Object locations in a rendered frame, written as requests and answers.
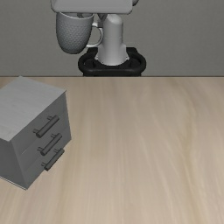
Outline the grey cabinet with drawers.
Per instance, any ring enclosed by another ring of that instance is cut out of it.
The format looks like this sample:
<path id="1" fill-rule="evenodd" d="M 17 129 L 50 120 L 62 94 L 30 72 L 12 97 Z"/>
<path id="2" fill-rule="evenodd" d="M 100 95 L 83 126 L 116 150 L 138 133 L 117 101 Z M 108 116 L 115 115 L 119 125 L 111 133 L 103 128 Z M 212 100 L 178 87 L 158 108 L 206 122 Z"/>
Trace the grey cabinet with drawers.
<path id="1" fill-rule="evenodd" d="M 70 140 L 64 89 L 22 76 L 0 88 L 0 178 L 28 189 Z"/>

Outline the white porcelain mug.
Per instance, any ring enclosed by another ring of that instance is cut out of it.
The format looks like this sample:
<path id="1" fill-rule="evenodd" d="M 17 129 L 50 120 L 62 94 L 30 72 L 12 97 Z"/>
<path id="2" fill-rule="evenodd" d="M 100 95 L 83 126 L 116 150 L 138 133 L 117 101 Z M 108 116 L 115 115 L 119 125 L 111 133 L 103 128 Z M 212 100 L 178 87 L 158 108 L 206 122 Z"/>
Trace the white porcelain mug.
<path id="1" fill-rule="evenodd" d="M 94 44 L 89 44 L 92 28 L 100 31 L 100 38 Z M 86 47 L 97 47 L 103 39 L 103 29 L 94 21 L 90 13 L 56 14 L 56 37 L 60 48 L 69 54 L 81 53 Z"/>

